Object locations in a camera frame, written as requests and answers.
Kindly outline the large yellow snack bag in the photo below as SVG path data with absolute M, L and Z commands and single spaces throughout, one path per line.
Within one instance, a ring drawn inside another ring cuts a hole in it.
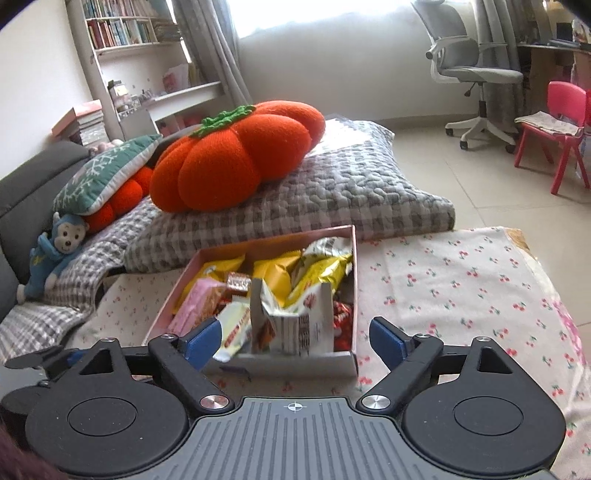
M 179 308 L 183 304 L 185 298 L 190 294 L 190 290 L 198 279 L 211 278 L 215 281 L 224 283 L 229 273 L 238 272 L 240 267 L 242 267 L 243 261 L 245 261 L 245 255 L 229 260 L 214 260 L 204 263 L 200 270 L 198 270 L 198 272 L 184 286 L 180 297 L 175 304 L 176 308 Z

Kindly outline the pink snack packet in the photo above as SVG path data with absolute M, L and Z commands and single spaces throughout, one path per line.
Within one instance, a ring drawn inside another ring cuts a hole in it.
M 224 282 L 211 278 L 197 279 L 170 322 L 169 332 L 184 336 L 211 317 L 225 290 Z

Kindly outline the white flat snack packet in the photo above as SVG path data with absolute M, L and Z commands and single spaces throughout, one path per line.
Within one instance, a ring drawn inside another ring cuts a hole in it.
M 228 363 L 250 340 L 252 321 L 249 302 L 232 301 L 217 315 L 221 324 L 221 346 L 213 355 L 217 362 Z

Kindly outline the grey checkered blanket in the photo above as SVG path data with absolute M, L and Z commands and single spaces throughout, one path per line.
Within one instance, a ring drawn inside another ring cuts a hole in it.
M 14 306 L 1 322 L 1 360 L 61 343 L 95 310 L 97 292 L 111 270 L 124 264 L 129 244 L 159 213 L 144 199 L 130 213 L 87 240 L 39 301 Z

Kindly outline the small clear pastry packet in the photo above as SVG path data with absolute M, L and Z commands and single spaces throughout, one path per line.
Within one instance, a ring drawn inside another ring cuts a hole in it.
M 229 272 L 228 275 L 226 275 L 226 287 L 228 287 L 233 294 L 249 294 L 250 284 L 252 284 L 252 278 L 247 274 Z

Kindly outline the white walnut snack packet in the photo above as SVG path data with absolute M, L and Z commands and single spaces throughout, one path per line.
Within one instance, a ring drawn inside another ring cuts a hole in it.
M 311 286 L 296 304 L 280 307 L 266 282 L 252 280 L 250 320 L 253 354 L 308 357 L 334 351 L 332 288 Z

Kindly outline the small yellow snack bag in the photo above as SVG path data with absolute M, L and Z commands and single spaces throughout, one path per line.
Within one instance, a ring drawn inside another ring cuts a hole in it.
M 294 289 L 287 296 L 283 306 L 290 307 L 296 304 L 308 288 L 319 283 L 329 283 L 332 293 L 335 293 L 342 279 L 351 272 L 352 268 L 352 253 L 318 260 L 304 271 L 304 275 L 295 283 Z

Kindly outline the blue monkey plush toy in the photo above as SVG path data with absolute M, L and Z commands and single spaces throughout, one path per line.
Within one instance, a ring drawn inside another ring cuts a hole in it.
M 87 231 L 88 225 L 82 217 L 53 214 L 51 235 L 43 232 L 37 246 L 30 251 L 29 280 L 17 287 L 19 304 L 38 300 L 53 290 L 63 270 L 79 254 Z

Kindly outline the small orange plush cushion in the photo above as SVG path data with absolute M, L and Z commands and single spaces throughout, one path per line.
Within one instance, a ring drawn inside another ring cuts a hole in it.
M 88 233 L 95 234 L 129 213 L 149 193 L 153 171 L 144 166 L 128 179 L 95 213 L 85 216 Z

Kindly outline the dark grey sofa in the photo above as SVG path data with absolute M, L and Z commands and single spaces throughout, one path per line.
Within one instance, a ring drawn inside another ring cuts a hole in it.
M 19 284 L 29 279 L 29 254 L 52 226 L 53 201 L 94 155 L 58 141 L 1 180 L 1 316 L 16 306 Z

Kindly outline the grey checkered quilted pillow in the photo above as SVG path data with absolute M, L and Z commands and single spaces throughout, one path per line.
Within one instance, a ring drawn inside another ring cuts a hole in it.
M 179 268 L 201 248 L 352 225 L 361 240 L 445 232 L 456 210 L 416 187 L 393 151 L 394 133 L 371 121 L 332 118 L 301 166 L 215 213 L 158 211 L 125 250 L 133 273 Z

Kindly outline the stack of books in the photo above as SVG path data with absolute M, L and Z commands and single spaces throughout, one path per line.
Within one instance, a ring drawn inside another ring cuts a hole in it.
M 54 125 L 52 136 L 87 148 L 109 142 L 101 101 L 92 100 L 72 107 Z

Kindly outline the pink plastic kids chair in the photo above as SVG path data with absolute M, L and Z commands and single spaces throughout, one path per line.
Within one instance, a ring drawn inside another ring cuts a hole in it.
M 514 121 L 521 131 L 514 166 L 520 166 L 527 140 L 537 137 L 550 164 L 554 160 L 547 143 L 552 142 L 562 148 L 550 193 L 559 193 L 571 155 L 576 159 L 584 187 L 589 189 L 590 180 L 580 151 L 588 116 L 589 100 L 585 89 L 570 82 L 550 81 L 547 87 L 547 110 L 517 117 Z

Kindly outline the white office chair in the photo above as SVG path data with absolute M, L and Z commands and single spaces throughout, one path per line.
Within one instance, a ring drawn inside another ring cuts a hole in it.
M 431 62 L 432 78 L 438 83 L 465 83 L 479 91 L 478 115 L 446 124 L 446 135 L 452 137 L 457 130 L 461 130 L 460 148 L 467 150 L 470 139 L 479 133 L 489 133 L 505 143 L 507 152 L 513 153 L 517 135 L 501 130 L 488 118 L 485 87 L 516 85 L 523 80 L 523 75 L 512 69 L 481 66 L 481 54 L 498 45 L 481 44 L 470 37 L 461 15 L 447 2 L 415 1 L 412 6 L 430 39 L 430 48 L 425 56 Z

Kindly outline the wooden desk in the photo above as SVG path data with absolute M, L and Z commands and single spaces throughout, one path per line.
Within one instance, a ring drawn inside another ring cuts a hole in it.
M 590 90 L 590 46 L 519 44 L 518 55 L 524 75 L 524 111 L 545 110 L 547 87 L 551 81 L 570 82 Z

